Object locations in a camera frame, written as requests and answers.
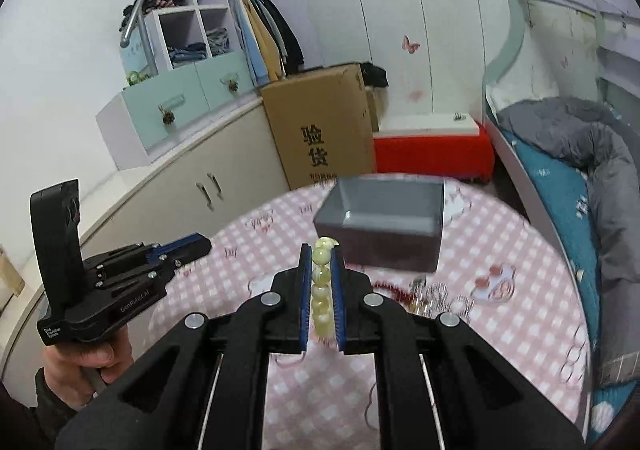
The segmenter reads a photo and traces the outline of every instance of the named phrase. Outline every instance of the gray blanket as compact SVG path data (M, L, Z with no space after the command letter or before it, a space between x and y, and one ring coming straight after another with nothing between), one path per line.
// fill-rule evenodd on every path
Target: gray blanket
M640 136L605 106L578 98L518 102L498 122L588 172L601 274L600 383L640 378Z

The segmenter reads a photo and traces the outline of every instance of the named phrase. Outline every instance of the light blue drawer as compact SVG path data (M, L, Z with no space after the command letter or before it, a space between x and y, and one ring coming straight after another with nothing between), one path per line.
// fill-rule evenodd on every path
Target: light blue drawer
M211 109L222 106L254 88L246 57L241 51L197 62L196 71ZM238 90L230 90L230 81L238 84Z
M133 126L145 148L209 112L209 104L193 64L128 87L123 94ZM159 107L174 114L175 121L171 125L162 122Z

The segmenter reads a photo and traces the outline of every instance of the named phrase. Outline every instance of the hand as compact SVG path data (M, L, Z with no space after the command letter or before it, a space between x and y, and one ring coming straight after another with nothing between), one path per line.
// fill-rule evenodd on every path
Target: hand
M105 383L113 383L133 363L127 327L98 345L70 342L44 348L44 379L51 391L73 409L91 401L95 392L81 367L101 369Z

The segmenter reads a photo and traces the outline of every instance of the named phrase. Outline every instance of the drawer knob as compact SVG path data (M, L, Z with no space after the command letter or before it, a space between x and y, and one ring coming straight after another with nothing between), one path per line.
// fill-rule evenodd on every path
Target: drawer knob
M164 110L162 106L158 106L160 112L162 112L162 122L165 125L173 125L175 121L175 114L172 110Z
M238 92L238 73L233 73L220 78L220 82L229 89L230 93Z

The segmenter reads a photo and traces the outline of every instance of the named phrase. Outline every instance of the pink checkered tablecloth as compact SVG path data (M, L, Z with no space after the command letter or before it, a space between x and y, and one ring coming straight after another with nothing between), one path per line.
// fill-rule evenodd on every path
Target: pink checkered tablecloth
M376 176L418 177L418 176ZM229 224L210 254L181 268L153 311L147 343L194 311L235 311L295 267L316 239L313 216L332 184L284 194ZM447 180L437 272L448 296L473 301L469 325L575 422L582 415L588 338L562 258L504 203ZM409 289L417 273L364 268L372 282ZM344 356L311 335L302 356L272 355L264 449L379 449L373 356Z

